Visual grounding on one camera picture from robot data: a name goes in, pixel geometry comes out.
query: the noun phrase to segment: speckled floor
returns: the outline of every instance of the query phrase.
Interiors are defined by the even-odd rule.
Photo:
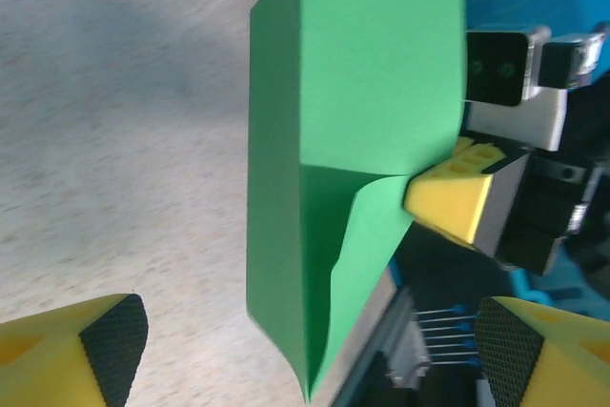
[[[130,407],[302,405],[244,303],[253,2],[0,0],[0,318],[141,294]]]

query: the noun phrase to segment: green cardboard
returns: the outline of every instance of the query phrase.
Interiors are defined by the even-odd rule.
[[[259,0],[251,12],[248,311],[309,400],[451,154],[463,0]]]

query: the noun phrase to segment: black textured pad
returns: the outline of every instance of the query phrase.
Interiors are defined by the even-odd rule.
[[[480,304],[475,335],[497,407],[518,407],[544,337],[491,297]]]
[[[140,364],[148,320],[139,295],[128,295],[80,333],[108,407],[124,407]]]

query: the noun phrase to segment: concrete floor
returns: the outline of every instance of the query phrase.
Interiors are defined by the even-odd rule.
[[[141,294],[130,407],[302,405],[244,303],[253,2],[0,0],[0,320]]]

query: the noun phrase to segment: gray floor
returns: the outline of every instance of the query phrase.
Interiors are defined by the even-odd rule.
[[[253,1],[0,0],[0,318],[141,294],[130,407],[302,405],[244,304]]]

